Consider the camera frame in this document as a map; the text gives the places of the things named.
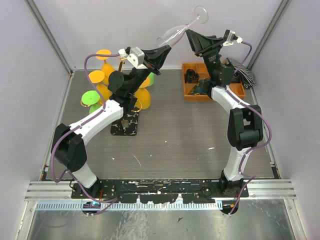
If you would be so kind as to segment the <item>green goblet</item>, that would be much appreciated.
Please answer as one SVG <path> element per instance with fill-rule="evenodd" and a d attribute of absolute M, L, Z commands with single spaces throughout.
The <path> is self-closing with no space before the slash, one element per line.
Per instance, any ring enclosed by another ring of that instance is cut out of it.
<path fill-rule="evenodd" d="M 98 110 L 102 105 L 101 96 L 95 90 L 86 91 L 81 97 L 81 105 L 89 109 L 89 114 Z"/>
<path fill-rule="evenodd" d="M 150 87 L 154 84 L 155 81 L 155 75 L 154 73 L 150 73 L 147 77 L 147 79 L 145 80 L 145 87 Z"/>

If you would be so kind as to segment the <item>clear wine glass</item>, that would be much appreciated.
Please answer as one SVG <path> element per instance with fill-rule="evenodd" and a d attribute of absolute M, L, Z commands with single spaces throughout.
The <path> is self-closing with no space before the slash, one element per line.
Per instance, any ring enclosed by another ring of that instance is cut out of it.
<path fill-rule="evenodd" d="M 161 37 L 157 38 L 159 47 L 176 45 L 184 36 L 186 30 L 188 30 L 193 24 L 200 23 L 205 24 L 209 19 L 208 12 L 202 6 L 197 6 L 194 9 L 194 18 L 189 23 L 175 26 L 165 32 Z"/>

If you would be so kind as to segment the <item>orange goblet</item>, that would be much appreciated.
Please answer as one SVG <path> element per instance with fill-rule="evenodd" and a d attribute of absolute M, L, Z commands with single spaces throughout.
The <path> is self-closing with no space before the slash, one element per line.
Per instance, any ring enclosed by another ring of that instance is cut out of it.
<path fill-rule="evenodd" d="M 101 49 L 96 52 L 98 55 L 111 55 L 112 52 L 108 49 Z M 104 73 L 103 83 L 109 84 L 109 76 L 112 72 L 115 71 L 114 67 L 107 62 L 108 57 L 105 56 L 96 56 L 98 60 L 103 60 L 103 65 L 101 67 L 101 71 Z"/>
<path fill-rule="evenodd" d="M 102 94 L 104 100 L 108 100 L 112 92 L 104 84 L 105 74 L 101 70 L 94 70 L 89 73 L 89 78 L 93 84 L 96 84 L 97 90 Z"/>
<path fill-rule="evenodd" d="M 135 92 L 134 96 L 137 98 L 138 102 L 141 104 L 141 108 L 147 109 L 151 105 L 151 94 L 147 90 L 144 82 L 139 86 L 138 90 Z"/>

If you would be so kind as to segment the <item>gold wine glass rack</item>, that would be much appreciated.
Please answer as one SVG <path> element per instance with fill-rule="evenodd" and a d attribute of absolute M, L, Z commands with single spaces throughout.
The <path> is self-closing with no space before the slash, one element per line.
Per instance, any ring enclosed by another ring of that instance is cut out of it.
<path fill-rule="evenodd" d="M 89 73 L 86 74 L 88 80 L 90 81 L 91 85 L 93 86 L 94 90 L 98 92 L 100 95 L 102 106 L 103 107 L 106 104 L 107 100 L 104 100 L 102 94 L 97 90 L 96 84 L 92 83 L 89 78 Z M 134 99 L 134 95 L 130 91 L 126 91 L 124 93 L 119 92 L 118 97 L 120 100 L 125 100 L 125 108 L 124 108 L 124 114 L 123 117 L 120 119 L 117 119 L 112 122 L 111 124 L 111 130 L 110 133 L 113 136 L 135 136 L 137 134 L 137 128 L 138 128 L 138 119 L 140 111 L 139 108 L 136 108 L 135 106 L 132 106 L 131 111 L 129 112 L 129 106 L 131 104 L 131 100 Z M 84 126 L 85 124 L 93 123 L 94 120 L 97 120 L 99 116 L 102 115 L 102 112 L 100 111 L 100 108 L 94 111 L 93 113 L 89 114 L 88 120 L 84 121 L 81 125 Z"/>

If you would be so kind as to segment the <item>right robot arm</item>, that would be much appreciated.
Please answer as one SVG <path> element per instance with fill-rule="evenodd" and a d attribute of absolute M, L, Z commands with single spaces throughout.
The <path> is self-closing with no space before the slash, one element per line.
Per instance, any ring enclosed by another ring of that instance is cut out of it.
<path fill-rule="evenodd" d="M 222 47 L 244 41 L 231 30 L 226 30 L 223 37 L 204 36 L 190 29 L 186 35 L 192 51 L 203 59 L 209 75 L 203 80 L 202 92 L 220 104 L 229 116 L 227 138 L 231 149 L 219 178 L 218 189 L 223 196 L 231 197 L 243 186 L 243 169 L 250 150 L 263 139 L 260 106 L 247 104 L 231 91 L 229 85 L 236 69 L 222 64 L 220 60 Z"/>

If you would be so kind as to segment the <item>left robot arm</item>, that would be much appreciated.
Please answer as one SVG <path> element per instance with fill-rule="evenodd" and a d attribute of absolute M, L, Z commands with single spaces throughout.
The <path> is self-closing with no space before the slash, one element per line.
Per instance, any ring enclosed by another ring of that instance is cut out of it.
<path fill-rule="evenodd" d="M 110 98 L 85 118 L 71 125 L 61 123 L 55 128 L 50 161 L 58 160 L 64 165 L 88 198 L 97 197 L 101 186 L 87 163 L 87 143 L 105 127 L 133 111 L 138 100 L 134 94 L 150 73 L 160 75 L 171 49 L 168 44 L 151 50 L 120 49 L 117 55 L 125 57 L 133 68 L 128 74 L 115 70 L 109 75 Z"/>

